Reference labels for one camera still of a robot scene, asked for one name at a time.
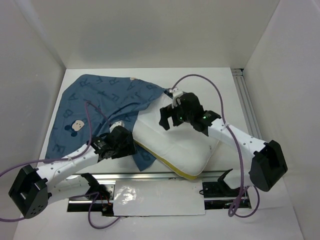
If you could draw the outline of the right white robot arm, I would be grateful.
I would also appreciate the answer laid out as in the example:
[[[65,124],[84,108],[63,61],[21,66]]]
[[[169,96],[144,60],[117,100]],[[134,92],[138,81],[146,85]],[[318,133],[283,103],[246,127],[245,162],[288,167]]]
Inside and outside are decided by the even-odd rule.
[[[204,110],[198,97],[192,92],[176,89],[169,91],[172,103],[160,109],[159,125],[166,131],[173,126],[189,123],[196,131],[217,139],[241,153],[242,159],[250,160],[248,171],[227,170],[218,179],[218,190],[223,196],[230,196],[240,187],[256,187],[268,192],[288,171],[280,144],[257,139],[238,128],[225,123],[222,117]]]

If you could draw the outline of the white pillow yellow edge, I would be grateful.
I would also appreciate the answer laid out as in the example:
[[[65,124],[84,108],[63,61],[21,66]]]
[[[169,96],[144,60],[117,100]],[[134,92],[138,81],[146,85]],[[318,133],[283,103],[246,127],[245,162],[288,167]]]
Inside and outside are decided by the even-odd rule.
[[[163,93],[138,113],[132,130],[135,142],[179,176],[194,180],[202,173],[219,141],[207,137],[187,123],[165,130],[159,125],[160,108],[172,103]]]

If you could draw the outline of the blue letter print pillowcase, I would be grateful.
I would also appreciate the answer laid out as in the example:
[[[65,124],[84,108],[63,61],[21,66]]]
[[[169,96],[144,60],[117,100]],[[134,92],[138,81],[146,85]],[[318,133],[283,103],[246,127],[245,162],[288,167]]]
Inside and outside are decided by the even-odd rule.
[[[132,77],[81,75],[62,93],[45,158],[60,159],[74,152],[90,136],[108,133],[118,121],[132,131],[139,112],[165,91]]]

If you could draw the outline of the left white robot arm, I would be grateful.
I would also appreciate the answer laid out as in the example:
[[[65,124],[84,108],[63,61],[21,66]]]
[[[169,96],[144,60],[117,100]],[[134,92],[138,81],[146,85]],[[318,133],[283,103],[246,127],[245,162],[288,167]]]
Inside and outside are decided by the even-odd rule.
[[[118,159],[137,152],[133,134],[121,125],[110,133],[94,136],[78,150],[54,161],[34,168],[22,167],[10,190],[9,197],[25,219],[39,215],[49,204],[84,196],[88,200],[101,196],[110,198],[109,190],[90,173],[72,175],[102,160]]]

